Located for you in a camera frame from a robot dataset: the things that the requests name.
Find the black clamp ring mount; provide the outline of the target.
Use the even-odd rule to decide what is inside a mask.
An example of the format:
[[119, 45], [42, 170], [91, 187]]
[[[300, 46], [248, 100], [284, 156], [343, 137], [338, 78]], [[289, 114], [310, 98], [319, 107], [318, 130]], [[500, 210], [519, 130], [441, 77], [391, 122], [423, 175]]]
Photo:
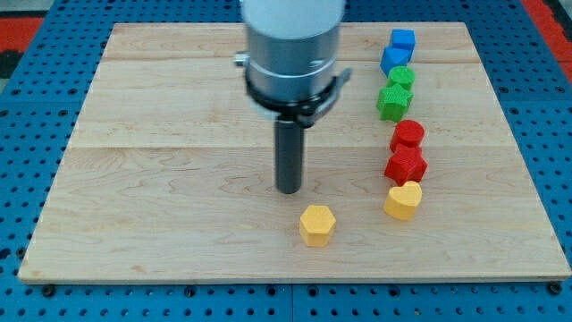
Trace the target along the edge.
[[245, 87], [250, 104], [271, 121], [294, 122], [303, 129], [312, 127], [335, 105], [343, 86], [350, 80], [351, 68], [344, 69], [332, 78], [326, 88], [318, 94], [299, 101], [280, 101], [270, 98], [257, 90], [252, 81], [245, 79]]

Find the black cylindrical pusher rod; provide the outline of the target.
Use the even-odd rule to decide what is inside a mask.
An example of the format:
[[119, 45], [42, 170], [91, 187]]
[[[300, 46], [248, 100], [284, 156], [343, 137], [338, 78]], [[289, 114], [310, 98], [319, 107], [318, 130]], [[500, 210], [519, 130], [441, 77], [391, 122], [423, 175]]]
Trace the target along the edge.
[[293, 121], [274, 123], [275, 183], [278, 191], [292, 194], [302, 183], [304, 129]]

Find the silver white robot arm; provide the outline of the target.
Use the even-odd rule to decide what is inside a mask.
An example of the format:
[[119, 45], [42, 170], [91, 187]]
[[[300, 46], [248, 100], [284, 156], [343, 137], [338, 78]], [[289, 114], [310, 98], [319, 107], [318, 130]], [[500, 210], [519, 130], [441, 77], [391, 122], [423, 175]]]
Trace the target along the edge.
[[351, 71], [335, 71], [344, 2], [242, 0], [247, 48], [243, 67], [249, 102], [274, 124], [278, 191], [302, 184], [305, 131], [336, 103]]

